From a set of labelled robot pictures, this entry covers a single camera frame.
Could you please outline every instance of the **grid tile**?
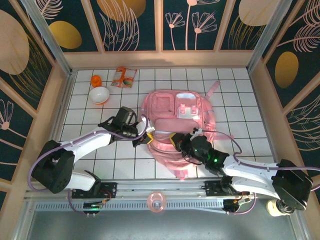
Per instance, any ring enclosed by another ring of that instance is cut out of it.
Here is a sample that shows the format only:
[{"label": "grid tile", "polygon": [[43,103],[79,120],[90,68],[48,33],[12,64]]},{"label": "grid tile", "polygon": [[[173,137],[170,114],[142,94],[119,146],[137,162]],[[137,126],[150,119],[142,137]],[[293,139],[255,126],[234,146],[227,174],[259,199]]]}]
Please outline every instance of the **grid tile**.
[{"label": "grid tile", "polygon": [[[120,106],[132,108],[137,115],[148,93],[155,89],[189,90],[205,95],[216,80],[220,86],[212,94],[216,130],[231,134],[243,150],[241,158],[273,163],[272,152],[262,118],[245,68],[175,68],[138,70],[132,88],[111,86],[115,70],[78,71],[73,87],[61,140],[84,135],[115,116]],[[103,106],[88,99],[91,76],[99,75],[102,85],[110,91]],[[232,154],[238,151],[230,140],[215,140],[214,148]],[[130,141],[118,141],[90,152],[76,162],[75,169],[93,171],[104,180],[111,179],[176,179],[172,170],[154,160],[147,145],[132,147]],[[188,178],[214,177],[204,165],[194,167]]]}]

